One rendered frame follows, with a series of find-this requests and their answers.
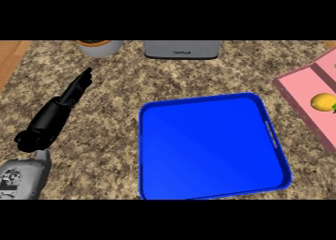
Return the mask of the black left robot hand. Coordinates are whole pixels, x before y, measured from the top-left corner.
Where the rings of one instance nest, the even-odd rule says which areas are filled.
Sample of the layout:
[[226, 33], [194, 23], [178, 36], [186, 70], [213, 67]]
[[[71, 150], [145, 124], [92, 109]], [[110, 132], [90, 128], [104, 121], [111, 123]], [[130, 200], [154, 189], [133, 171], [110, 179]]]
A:
[[27, 129], [17, 134], [14, 141], [19, 151], [31, 153], [36, 150], [45, 150], [52, 145], [90, 84], [92, 68], [87, 68], [70, 83], [62, 95], [48, 101]]

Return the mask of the blue tray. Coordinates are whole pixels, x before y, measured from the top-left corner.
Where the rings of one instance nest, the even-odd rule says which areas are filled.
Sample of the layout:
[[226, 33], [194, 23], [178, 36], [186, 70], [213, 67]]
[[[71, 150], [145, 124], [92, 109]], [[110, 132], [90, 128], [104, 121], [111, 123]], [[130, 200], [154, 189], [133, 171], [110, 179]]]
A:
[[280, 140], [253, 93], [148, 102], [138, 144], [145, 200], [209, 199], [290, 186]]

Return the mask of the pink open box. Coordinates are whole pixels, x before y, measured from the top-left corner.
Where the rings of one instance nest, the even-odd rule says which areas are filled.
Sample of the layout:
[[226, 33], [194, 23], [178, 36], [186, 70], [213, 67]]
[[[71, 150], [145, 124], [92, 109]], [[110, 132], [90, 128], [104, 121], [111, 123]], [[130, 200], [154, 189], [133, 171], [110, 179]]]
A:
[[336, 47], [274, 79], [293, 110], [327, 151], [336, 152]]

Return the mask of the yellow lemon with green leaf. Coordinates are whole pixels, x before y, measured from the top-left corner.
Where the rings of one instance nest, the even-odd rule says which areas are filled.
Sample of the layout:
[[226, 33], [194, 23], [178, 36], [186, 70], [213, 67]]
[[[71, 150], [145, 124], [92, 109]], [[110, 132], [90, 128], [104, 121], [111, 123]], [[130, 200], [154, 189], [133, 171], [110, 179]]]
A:
[[311, 99], [311, 106], [321, 112], [336, 113], [336, 97], [328, 93], [318, 94]]

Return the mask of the grey pot with orange rim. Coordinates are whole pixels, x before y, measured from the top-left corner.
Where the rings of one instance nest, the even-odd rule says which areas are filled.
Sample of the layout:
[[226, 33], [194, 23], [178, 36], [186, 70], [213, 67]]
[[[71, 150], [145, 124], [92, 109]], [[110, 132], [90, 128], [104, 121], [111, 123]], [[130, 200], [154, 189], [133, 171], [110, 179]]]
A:
[[121, 40], [77, 40], [77, 45], [84, 54], [95, 58], [113, 55], [123, 46]]

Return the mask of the grey appliance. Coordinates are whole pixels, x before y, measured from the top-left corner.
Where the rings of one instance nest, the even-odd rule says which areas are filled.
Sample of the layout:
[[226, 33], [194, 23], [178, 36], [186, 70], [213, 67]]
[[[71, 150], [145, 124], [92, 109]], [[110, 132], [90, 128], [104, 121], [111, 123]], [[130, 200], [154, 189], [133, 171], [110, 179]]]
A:
[[145, 40], [145, 56], [155, 59], [214, 59], [220, 40]]

